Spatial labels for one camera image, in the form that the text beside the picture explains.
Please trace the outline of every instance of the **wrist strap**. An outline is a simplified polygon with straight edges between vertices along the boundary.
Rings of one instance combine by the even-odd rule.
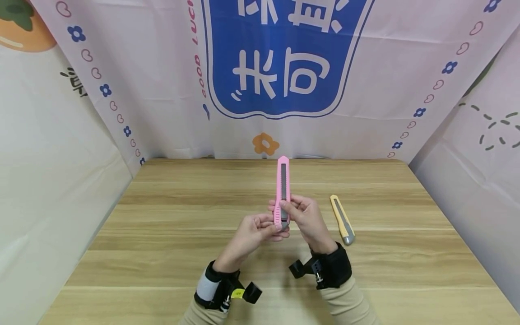
[[[317,254],[311,250],[312,257],[303,264],[300,260],[290,267],[293,276],[298,279],[305,274],[313,274],[318,283],[318,290],[326,288],[339,288],[352,276],[352,266],[348,260],[347,252],[338,242],[337,250],[333,253]]]
[[[202,274],[195,291],[195,301],[205,309],[215,309],[227,313],[231,299],[244,299],[255,304],[262,291],[254,284],[249,283],[247,288],[240,283],[240,271],[233,273],[217,272],[213,269],[212,261]]]
[[[329,255],[311,251],[312,256],[321,262],[321,276],[325,288],[339,288],[352,276],[352,266],[347,252],[341,244],[336,244],[337,250]]]
[[[211,261],[201,275],[194,295],[195,301],[205,309],[221,309],[227,298],[227,291],[229,291],[227,280],[238,280],[240,275],[240,271],[233,273],[217,272],[213,269],[213,263],[215,261]]]

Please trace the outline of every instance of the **white backdrop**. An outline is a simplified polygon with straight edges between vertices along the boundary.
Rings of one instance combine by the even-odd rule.
[[[410,167],[520,311],[520,29]]]
[[[335,2],[33,0],[134,174],[210,154],[410,162],[520,22],[516,1]]]
[[[131,179],[38,17],[0,18],[2,325],[38,322]]]

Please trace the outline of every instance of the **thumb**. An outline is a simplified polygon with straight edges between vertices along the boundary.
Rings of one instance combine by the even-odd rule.
[[[302,218],[302,212],[295,208],[290,202],[288,201],[281,201],[280,207],[287,213],[291,215],[291,219],[298,222]]]
[[[266,240],[272,235],[276,235],[282,230],[282,225],[270,225],[269,227],[260,229],[259,233],[262,240]]]

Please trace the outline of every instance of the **wooden table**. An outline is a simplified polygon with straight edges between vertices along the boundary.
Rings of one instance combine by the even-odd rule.
[[[240,219],[266,211],[275,179],[276,160],[147,162],[41,324],[176,324]],[[354,275],[383,324],[520,324],[405,164],[291,160],[291,190],[319,202],[337,241],[329,196],[340,197],[357,237]],[[264,293],[234,301],[227,324],[331,324],[314,279],[288,270],[308,257],[295,223],[253,253],[240,279]]]

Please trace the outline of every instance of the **pink utility knife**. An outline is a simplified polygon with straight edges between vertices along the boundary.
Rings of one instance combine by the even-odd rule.
[[[273,213],[274,222],[282,225],[285,230],[289,225],[289,215],[280,207],[280,201],[291,201],[291,190],[289,186],[289,158],[286,156],[278,159],[278,170],[276,172],[276,202]]]

